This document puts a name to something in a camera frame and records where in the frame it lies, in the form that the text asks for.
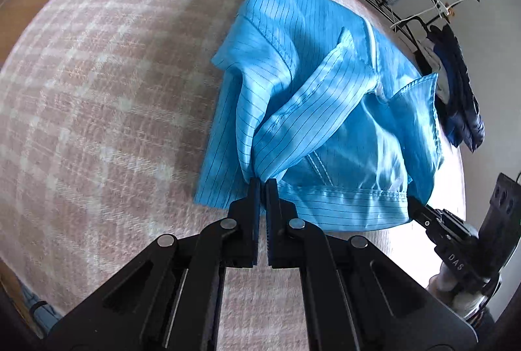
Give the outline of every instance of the silver rivet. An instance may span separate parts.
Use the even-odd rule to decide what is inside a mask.
[[[292,229],[302,229],[306,225],[306,222],[301,218],[292,218],[289,225]]]
[[[225,218],[221,220],[221,227],[223,229],[233,229],[237,225],[237,222],[233,218]]]
[[[355,248],[365,248],[367,246],[367,239],[360,235],[353,236],[351,238],[351,245]]]
[[[157,238],[157,244],[160,247],[169,247],[174,243],[175,239],[172,235],[161,235]]]

